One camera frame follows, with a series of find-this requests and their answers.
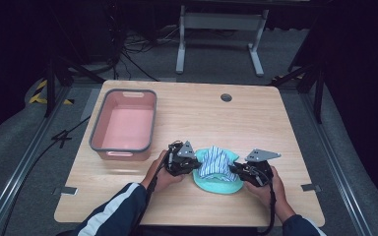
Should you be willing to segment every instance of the metal bracket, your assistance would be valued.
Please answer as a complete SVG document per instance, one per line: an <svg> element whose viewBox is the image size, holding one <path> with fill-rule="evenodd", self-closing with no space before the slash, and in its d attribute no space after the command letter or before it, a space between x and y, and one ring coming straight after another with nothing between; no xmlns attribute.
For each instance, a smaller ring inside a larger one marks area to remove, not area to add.
<svg viewBox="0 0 378 236"><path fill-rule="evenodd" d="M253 161L253 162L260 162L260 161L265 161L265 160L273 159L277 157L281 157L281 154L255 148L250 152L250 154L247 155L245 160Z"/></svg>
<svg viewBox="0 0 378 236"><path fill-rule="evenodd" d="M78 193L78 188L73 187L60 187L55 188L53 191L53 195L76 195Z"/></svg>
<svg viewBox="0 0 378 236"><path fill-rule="evenodd" d="M196 159L195 152L193 151L189 141L186 141L186 143L183 145L183 147L180 149L177 155L180 157L190 157L192 159Z"/></svg>
<svg viewBox="0 0 378 236"><path fill-rule="evenodd" d="M301 185L300 187L302 187L303 192L314 190L315 193L319 193L322 191L319 185L307 184L307 185Z"/></svg>

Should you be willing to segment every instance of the bin handle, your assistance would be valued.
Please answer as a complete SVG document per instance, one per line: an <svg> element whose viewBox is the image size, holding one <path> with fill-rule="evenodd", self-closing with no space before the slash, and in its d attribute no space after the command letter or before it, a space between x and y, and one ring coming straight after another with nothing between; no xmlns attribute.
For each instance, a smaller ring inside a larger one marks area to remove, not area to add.
<svg viewBox="0 0 378 236"><path fill-rule="evenodd" d="M124 151L107 151L106 154L114 156L133 156L133 153Z"/></svg>
<svg viewBox="0 0 378 236"><path fill-rule="evenodd" d="M144 97L144 93L140 91L123 91L122 95L125 97L136 97L136 98Z"/></svg>

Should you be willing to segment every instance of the wooden table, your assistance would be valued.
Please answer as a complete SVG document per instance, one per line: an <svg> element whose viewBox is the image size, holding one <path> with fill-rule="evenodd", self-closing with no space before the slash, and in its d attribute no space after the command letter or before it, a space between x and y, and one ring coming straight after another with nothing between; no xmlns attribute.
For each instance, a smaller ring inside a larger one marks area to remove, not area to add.
<svg viewBox="0 0 378 236"><path fill-rule="evenodd" d="M157 93L157 116L152 155L146 161L103 160L89 138L105 93L110 89L152 89ZM221 100L228 93L232 101ZM276 88L160 82L108 81L101 88L66 186L76 196L61 196L54 217L81 222L129 182L141 182L163 149L172 142L190 141L194 150L217 146L239 154L253 149L279 152L271 159L283 179L287 199L297 213L318 226L325 222L305 163ZM201 190L188 175L182 183L154 193L142 220L146 225L267 226L270 214L247 190L219 195Z"/></svg>

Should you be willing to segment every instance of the navy jacket sleeve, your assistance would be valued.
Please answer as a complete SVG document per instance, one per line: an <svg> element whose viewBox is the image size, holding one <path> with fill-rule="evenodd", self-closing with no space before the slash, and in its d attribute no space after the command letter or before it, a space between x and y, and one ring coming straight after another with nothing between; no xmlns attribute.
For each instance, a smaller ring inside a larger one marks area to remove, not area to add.
<svg viewBox="0 0 378 236"><path fill-rule="evenodd" d="M300 214L291 216L283 223L283 236L316 236L318 229Z"/></svg>
<svg viewBox="0 0 378 236"><path fill-rule="evenodd" d="M146 189L127 184L111 200L96 208L72 235L128 235L146 205Z"/></svg>

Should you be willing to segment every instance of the black cable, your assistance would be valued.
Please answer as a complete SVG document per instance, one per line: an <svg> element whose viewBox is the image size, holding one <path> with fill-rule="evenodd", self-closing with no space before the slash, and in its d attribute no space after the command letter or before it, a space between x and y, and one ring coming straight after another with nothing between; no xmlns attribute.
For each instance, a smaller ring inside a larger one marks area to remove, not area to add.
<svg viewBox="0 0 378 236"><path fill-rule="evenodd" d="M118 80L118 73L116 72L115 66L112 69L113 69L113 80L116 81Z"/></svg>
<svg viewBox="0 0 378 236"><path fill-rule="evenodd" d="M20 194L20 192L22 191L23 187L24 187L24 184L26 183L26 180L28 178L28 176L30 175L30 173L32 172L33 168L35 167L35 165L38 163L38 161L44 156L44 154L51 148L53 147L55 144L57 144L59 141L63 140L65 137L67 137L67 135L74 131L76 128L78 128L80 125L82 125L83 123L85 123L86 121L88 121L89 119L91 118L91 116L89 116L88 118L86 118L85 120L83 120L82 122L80 122L77 126L75 126L74 128L72 128L71 130L69 131L64 131L64 135L60 135L57 137L57 139L52 143L50 144L36 159L35 161L33 162L33 164L30 166L29 170L27 171L27 174L26 176L24 177L24 179L22 180L21 184L20 184L20 188L18 189L17 193L15 194L15 197L10 205L10 209L9 209L9 212L8 212L8 215L7 215L7 218L5 220L5 224L3 226L3 229L2 229L2 233L1 235L4 236L5 233L6 233L6 230L8 228L8 224L9 224L9 221L11 219L11 214L12 214L12 211L14 210L14 206L15 206L15 203L17 202L17 199L18 199L18 196Z"/></svg>
<svg viewBox="0 0 378 236"><path fill-rule="evenodd" d="M134 224L133 229L130 232L130 236L137 236L137 230L140 226L140 222L143 219L144 214L146 213L146 209L149 205L150 199L152 198L152 193L155 191L156 184L158 182L158 173L161 171L161 169L164 167L164 161L169 157L169 155L173 152L173 148L176 147L176 145L181 144L180 141L175 141L173 144L168 146L168 151L165 153L164 157L161 160L160 165L158 166L155 175L152 178L152 181L150 181L149 187L147 188L147 197L146 197L146 205L143 209L143 211L140 213L136 223Z"/></svg>
<svg viewBox="0 0 378 236"><path fill-rule="evenodd" d="M108 62L108 65L107 66L103 66L101 68L98 68L98 69L94 69L94 70L90 70L90 72L94 73L94 74L100 74L100 73L103 73L103 72L107 72L109 71L112 67L114 67L115 65L114 64L109 64ZM69 73L72 75L72 76L76 76L76 77L86 77L85 74L83 73L80 73L78 71L69 71Z"/></svg>
<svg viewBox="0 0 378 236"><path fill-rule="evenodd" d="M120 61L122 62L122 64L124 64L125 71L128 73L128 81L129 81L131 79L131 73L128 71L127 64L125 64L125 62L121 59L120 59Z"/></svg>
<svg viewBox="0 0 378 236"><path fill-rule="evenodd" d="M126 53L124 53L123 51L121 51L121 54L124 55L131 63L133 63L138 69L140 69L141 72L143 72L146 76L148 76L150 79L154 80L154 81L157 81L159 82L158 79L152 77L151 75L149 75L147 72L145 72L139 65L137 65L131 58L129 55L127 55Z"/></svg>
<svg viewBox="0 0 378 236"><path fill-rule="evenodd" d="M268 185L270 187L270 223L269 223L269 226L267 227L267 229L263 232L257 232L258 235L268 235L270 233L270 231L272 231L273 229L273 226L275 225L275 214L276 214L276 210L275 210L275 206L276 206L276 195L275 195L275 191L273 189L273 182L272 182L272 178L269 178L263 171L261 170L258 170L256 169L257 172L259 172L259 174L263 175L267 182L268 182Z"/></svg>
<svg viewBox="0 0 378 236"><path fill-rule="evenodd" d="M126 51L129 52L129 53L137 54L137 53L140 53L140 52L148 52L155 47L159 47L159 46L163 46L165 44L168 44L177 35L177 33L179 32L178 29L179 28L176 28L170 33L165 33L164 34L165 36L164 35L162 35L162 36L158 35L157 41L165 40L166 42L163 42L163 43L158 42L157 44L151 44L149 41L145 40L139 34L136 34L136 33L129 34L128 37L132 37L132 39L126 39L126 41L129 40L129 43L125 43ZM127 46L133 46L135 44L142 44L142 45L139 49L132 49L132 48L127 47Z"/></svg>

